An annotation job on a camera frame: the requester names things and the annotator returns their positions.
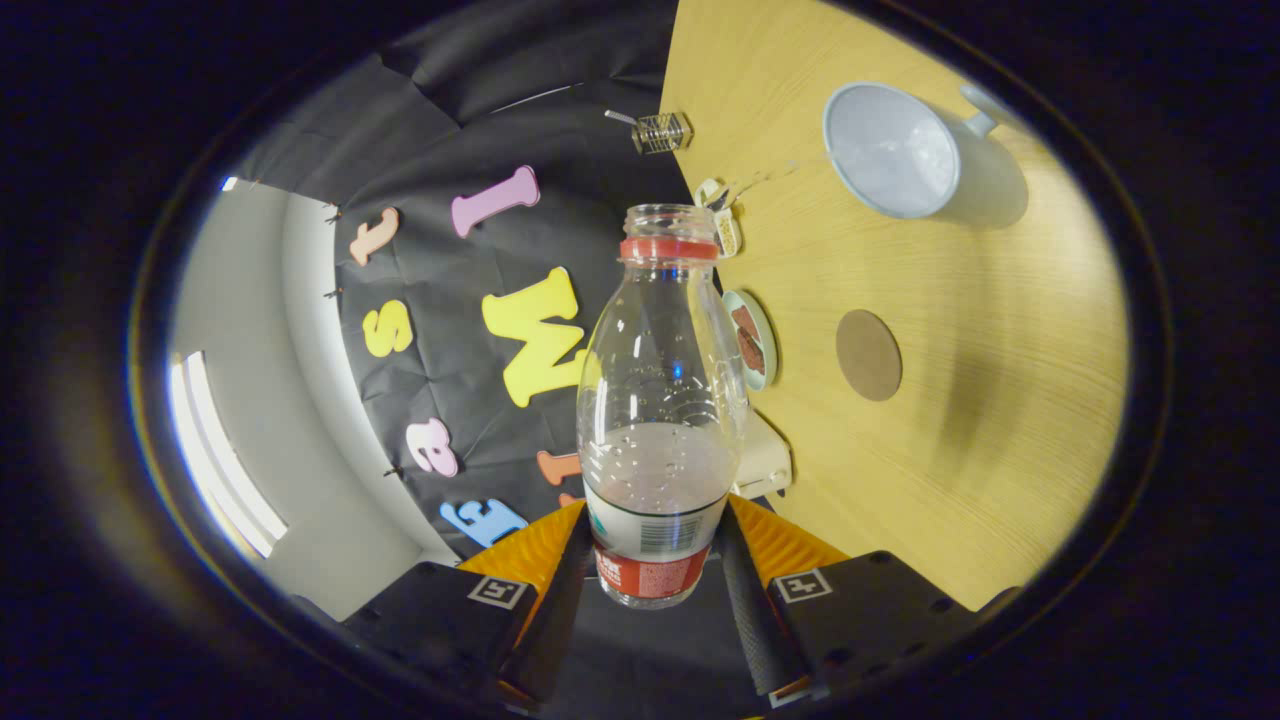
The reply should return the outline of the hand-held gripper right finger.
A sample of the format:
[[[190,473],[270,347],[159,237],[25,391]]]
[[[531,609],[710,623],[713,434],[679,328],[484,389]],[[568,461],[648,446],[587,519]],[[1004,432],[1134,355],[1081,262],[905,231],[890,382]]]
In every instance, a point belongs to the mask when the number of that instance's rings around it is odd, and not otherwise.
[[[925,673],[986,620],[890,551],[846,555],[736,495],[716,547],[753,683],[773,706]]]

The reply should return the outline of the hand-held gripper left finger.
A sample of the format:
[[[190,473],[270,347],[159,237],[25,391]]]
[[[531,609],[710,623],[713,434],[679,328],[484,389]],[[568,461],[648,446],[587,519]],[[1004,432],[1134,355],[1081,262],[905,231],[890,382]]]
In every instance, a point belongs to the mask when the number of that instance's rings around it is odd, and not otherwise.
[[[589,525],[577,500],[458,566],[419,562],[340,625],[360,647],[471,698],[539,706],[570,647]]]

